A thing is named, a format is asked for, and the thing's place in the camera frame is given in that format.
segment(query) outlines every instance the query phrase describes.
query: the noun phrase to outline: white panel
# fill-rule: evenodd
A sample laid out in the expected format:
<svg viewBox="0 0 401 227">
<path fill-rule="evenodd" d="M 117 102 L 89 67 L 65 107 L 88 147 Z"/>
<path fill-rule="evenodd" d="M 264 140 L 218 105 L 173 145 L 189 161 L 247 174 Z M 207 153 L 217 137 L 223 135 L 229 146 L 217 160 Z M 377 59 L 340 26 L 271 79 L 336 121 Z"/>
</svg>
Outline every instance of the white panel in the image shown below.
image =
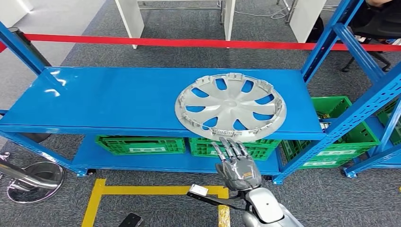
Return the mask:
<svg viewBox="0 0 401 227">
<path fill-rule="evenodd" d="M 120 12 L 125 29 L 129 38 L 140 38 L 144 28 L 142 15 L 140 14 L 138 1 L 136 0 L 115 0 Z"/>
<path fill-rule="evenodd" d="M 224 9 L 224 34 L 226 34 L 226 40 L 230 41 L 233 30 L 235 0 L 226 0 Z"/>
<path fill-rule="evenodd" d="M 11 27 L 32 8 L 28 0 L 0 0 L 0 21 L 6 27 Z"/>
<path fill-rule="evenodd" d="M 299 0 L 289 23 L 296 40 L 305 43 L 326 0 Z"/>
</svg>

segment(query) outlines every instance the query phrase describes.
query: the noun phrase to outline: wheel cover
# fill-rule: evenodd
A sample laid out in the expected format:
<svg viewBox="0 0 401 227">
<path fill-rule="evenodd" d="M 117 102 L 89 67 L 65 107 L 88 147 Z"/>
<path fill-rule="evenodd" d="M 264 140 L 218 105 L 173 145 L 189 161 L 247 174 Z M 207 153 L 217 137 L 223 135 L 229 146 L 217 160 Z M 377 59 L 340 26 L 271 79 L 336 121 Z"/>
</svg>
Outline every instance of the wheel cover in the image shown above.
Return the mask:
<svg viewBox="0 0 401 227">
<path fill-rule="evenodd" d="M 275 132 L 287 109 L 267 81 L 227 73 L 204 76 L 185 88 L 175 102 L 175 114 L 185 128 L 202 137 L 247 142 Z"/>
</svg>

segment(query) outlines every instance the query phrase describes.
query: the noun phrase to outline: blue metal shelf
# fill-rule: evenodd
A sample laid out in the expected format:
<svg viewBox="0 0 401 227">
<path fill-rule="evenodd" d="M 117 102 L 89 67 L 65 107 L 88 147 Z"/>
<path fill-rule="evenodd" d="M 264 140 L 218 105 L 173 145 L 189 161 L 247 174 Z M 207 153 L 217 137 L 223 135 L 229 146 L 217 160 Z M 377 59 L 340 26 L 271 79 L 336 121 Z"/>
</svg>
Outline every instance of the blue metal shelf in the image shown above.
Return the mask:
<svg viewBox="0 0 401 227">
<path fill-rule="evenodd" d="M 65 90 L 59 94 L 39 76 L 0 120 L 1 130 L 198 137 L 177 120 L 179 93 L 199 77 L 240 72 L 267 80 L 286 102 L 286 120 L 268 138 L 325 136 L 299 70 L 47 68 L 42 74 L 49 72 Z"/>
<path fill-rule="evenodd" d="M 384 126 L 380 123 L 377 117 L 368 117 L 365 122 L 369 125 L 370 129 L 373 133 L 380 138 L 384 133 Z M 394 147 L 394 145 L 389 140 L 384 147 L 384 150 L 390 149 Z M 366 154 L 368 157 L 373 156 L 375 148 L 370 149 Z M 392 157 L 378 165 L 374 165 L 371 168 L 401 168 L 401 155 L 397 155 Z"/>
<path fill-rule="evenodd" d="M 0 40 L 38 78 L 0 120 L 0 136 L 85 176 L 89 168 L 214 173 L 216 158 L 181 155 L 112 156 L 93 142 L 94 134 L 197 137 L 177 120 L 178 94 L 205 75 L 239 72 L 264 79 L 282 95 L 287 105 L 283 125 L 269 139 L 314 140 L 285 166 L 274 153 L 257 162 L 274 184 L 283 180 L 338 138 L 401 94 L 401 63 L 386 74 L 360 46 L 347 25 L 365 0 L 342 0 L 301 70 L 168 69 L 168 68 L 47 68 L 21 39 L 0 23 Z M 348 47 L 373 85 L 323 133 L 307 91 L 307 83 L 338 37 Z M 392 115 L 394 126 L 401 113 Z M 19 132 L 85 134 L 73 161 L 43 147 Z M 348 177 L 370 167 L 400 163 L 401 144 L 346 168 Z"/>
<path fill-rule="evenodd" d="M 88 169 L 216 173 L 215 164 L 220 162 L 218 157 L 194 157 L 188 144 L 186 148 L 185 154 L 115 156 L 95 143 L 95 135 L 87 135 L 72 161 L 72 166 Z M 276 152 L 272 152 L 266 161 L 256 161 L 263 175 L 280 174 L 278 163 Z"/>
</svg>

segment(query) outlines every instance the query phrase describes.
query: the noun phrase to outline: table leg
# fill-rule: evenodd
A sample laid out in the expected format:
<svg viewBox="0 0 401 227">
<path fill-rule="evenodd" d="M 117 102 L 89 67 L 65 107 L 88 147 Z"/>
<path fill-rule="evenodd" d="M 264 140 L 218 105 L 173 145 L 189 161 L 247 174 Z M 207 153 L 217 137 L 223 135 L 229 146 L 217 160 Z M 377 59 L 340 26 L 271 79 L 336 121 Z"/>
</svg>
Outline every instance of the table leg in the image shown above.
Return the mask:
<svg viewBox="0 0 401 227">
<path fill-rule="evenodd" d="M 137 0 L 115 0 L 129 38 L 140 38 L 145 27 Z"/>
<path fill-rule="evenodd" d="M 233 30 L 235 0 L 226 0 L 224 14 L 224 33 L 226 34 L 226 40 L 231 40 L 231 32 Z"/>
</svg>

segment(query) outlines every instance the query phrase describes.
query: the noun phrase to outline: shelf board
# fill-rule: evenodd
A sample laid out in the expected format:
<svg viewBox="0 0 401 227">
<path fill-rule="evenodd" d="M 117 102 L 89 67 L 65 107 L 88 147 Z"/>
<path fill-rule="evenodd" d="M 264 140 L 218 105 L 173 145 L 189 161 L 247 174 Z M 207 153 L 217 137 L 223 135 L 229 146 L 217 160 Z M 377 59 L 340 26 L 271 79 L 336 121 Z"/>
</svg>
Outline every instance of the shelf board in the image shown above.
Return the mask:
<svg viewBox="0 0 401 227">
<path fill-rule="evenodd" d="M 365 120 L 365 122 L 369 125 L 369 127 L 373 131 L 373 133 L 380 139 L 381 136 L 384 134 L 384 126 L 380 123 L 379 119 L 377 117 L 372 116 L 372 117 L 368 117 Z M 390 149 L 392 147 L 394 147 L 394 145 L 389 140 L 387 142 L 386 146 L 384 147 L 384 150 Z M 370 149 L 367 152 L 368 157 L 372 156 L 374 150 L 375 150 L 375 147 Z M 372 168 L 401 168 L 401 155 L 392 157 Z"/>
<path fill-rule="evenodd" d="M 58 95 L 40 77 L 0 120 L 15 132 L 198 137 L 177 120 L 179 93 L 197 78 L 239 72 L 264 79 L 287 105 L 269 139 L 319 140 L 322 132 L 299 70 L 174 68 L 47 68 L 65 83 Z"/>
<path fill-rule="evenodd" d="M 124 155 L 115 156 L 95 143 L 95 135 L 87 135 L 82 141 L 72 165 L 88 169 L 118 169 L 167 171 L 186 173 L 216 173 L 217 157 L 194 157 L 189 146 L 184 154 L 171 155 Z M 279 163 L 276 152 L 266 161 L 256 161 L 263 175 L 278 175 Z"/>
</svg>

